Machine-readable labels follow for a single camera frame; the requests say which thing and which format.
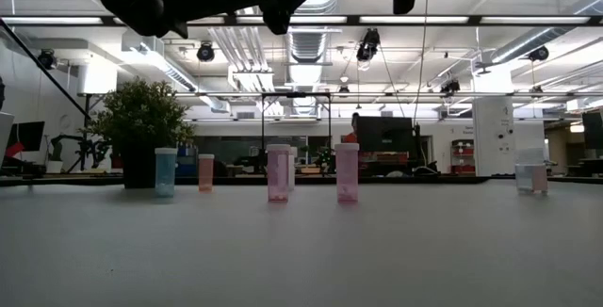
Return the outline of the blue pill bottle white cap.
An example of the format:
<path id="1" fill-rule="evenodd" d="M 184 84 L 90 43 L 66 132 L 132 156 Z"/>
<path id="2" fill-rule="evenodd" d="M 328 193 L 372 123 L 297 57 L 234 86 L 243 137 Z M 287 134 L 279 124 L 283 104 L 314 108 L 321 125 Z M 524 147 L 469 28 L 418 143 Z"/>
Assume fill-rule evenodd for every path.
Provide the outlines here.
<path id="1" fill-rule="evenodd" d="M 174 195 L 177 150 L 175 148 L 155 149 L 155 193 L 161 198 Z"/>

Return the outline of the red storage shelf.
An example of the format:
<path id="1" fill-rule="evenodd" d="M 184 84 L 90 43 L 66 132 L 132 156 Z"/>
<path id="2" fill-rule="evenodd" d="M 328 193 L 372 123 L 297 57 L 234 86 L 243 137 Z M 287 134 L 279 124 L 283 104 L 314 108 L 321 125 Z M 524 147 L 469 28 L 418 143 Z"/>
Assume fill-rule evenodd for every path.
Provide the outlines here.
<path id="1" fill-rule="evenodd" d="M 474 175 L 476 173 L 474 158 L 474 140 L 456 139 L 450 147 L 450 172 L 456 175 Z"/>

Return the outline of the pink pill bottle white cap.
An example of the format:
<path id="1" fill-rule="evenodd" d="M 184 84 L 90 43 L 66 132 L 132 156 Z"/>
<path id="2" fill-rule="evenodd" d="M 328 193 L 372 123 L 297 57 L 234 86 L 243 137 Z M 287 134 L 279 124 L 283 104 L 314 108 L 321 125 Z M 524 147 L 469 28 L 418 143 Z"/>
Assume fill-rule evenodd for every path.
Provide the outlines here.
<path id="1" fill-rule="evenodd" d="M 289 193 L 289 155 L 285 144 L 267 146 L 268 201 L 287 202 Z"/>
<path id="2" fill-rule="evenodd" d="M 336 192 L 339 202 L 358 202 L 358 143 L 335 146 Z"/>

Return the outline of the salmon pill bottle white cap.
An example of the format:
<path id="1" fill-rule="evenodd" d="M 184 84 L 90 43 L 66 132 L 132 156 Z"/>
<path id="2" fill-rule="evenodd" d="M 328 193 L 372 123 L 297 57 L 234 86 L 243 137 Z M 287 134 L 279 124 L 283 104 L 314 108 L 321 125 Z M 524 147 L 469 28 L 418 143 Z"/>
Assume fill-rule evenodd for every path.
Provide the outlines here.
<path id="1" fill-rule="evenodd" d="M 198 155 L 198 188 L 202 193 L 213 190 L 214 160 L 213 154 Z"/>

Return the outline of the grey table mat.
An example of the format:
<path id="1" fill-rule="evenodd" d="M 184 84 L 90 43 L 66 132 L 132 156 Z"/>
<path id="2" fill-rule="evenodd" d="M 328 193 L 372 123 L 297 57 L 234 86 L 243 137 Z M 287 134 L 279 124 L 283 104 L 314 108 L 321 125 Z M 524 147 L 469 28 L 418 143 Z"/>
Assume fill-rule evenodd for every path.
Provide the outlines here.
<path id="1" fill-rule="evenodd" d="M 0 307 L 603 307 L 603 186 L 0 188 Z"/>

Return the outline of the potted plant white flowers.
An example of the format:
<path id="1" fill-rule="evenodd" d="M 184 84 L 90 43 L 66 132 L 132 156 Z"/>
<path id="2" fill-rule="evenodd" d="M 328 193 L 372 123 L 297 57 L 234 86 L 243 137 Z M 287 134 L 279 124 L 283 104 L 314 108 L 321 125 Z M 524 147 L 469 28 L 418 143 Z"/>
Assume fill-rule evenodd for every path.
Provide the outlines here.
<path id="1" fill-rule="evenodd" d="M 193 137 L 184 121 L 188 107 L 165 81 L 136 77 L 109 92 L 105 109 L 91 119 L 84 132 L 100 137 L 122 161 L 127 189 L 155 186 L 155 149 L 175 148 Z"/>

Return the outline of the black computer monitor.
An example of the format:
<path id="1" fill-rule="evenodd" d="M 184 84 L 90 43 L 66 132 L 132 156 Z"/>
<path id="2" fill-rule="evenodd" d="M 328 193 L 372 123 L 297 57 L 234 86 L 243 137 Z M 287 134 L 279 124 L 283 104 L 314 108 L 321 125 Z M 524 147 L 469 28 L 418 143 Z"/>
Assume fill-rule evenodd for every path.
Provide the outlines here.
<path id="1" fill-rule="evenodd" d="M 603 112 L 591 111 L 582 114 L 584 141 L 587 149 L 603 150 Z"/>
<path id="2" fill-rule="evenodd" d="M 6 149 L 7 157 L 21 152 L 38 152 L 44 130 L 44 121 L 13 123 Z"/>

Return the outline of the person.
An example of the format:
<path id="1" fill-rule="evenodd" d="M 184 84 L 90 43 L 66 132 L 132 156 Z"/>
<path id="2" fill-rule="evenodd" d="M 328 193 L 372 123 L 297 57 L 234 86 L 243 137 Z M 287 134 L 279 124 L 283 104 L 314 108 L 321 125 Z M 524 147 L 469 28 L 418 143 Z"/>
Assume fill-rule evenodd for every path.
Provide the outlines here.
<path id="1" fill-rule="evenodd" d="M 343 137 L 344 143 L 357 143 L 357 119 L 360 115 L 354 112 L 351 117 L 352 131 Z"/>

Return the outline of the large black screen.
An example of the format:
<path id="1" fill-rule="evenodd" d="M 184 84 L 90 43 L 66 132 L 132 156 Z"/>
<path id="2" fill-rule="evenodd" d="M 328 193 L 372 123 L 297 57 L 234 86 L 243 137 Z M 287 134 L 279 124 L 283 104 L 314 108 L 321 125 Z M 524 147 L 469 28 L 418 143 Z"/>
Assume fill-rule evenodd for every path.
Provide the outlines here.
<path id="1" fill-rule="evenodd" d="M 398 117 L 359 117 L 357 141 L 361 152 L 416 154 L 413 121 Z"/>

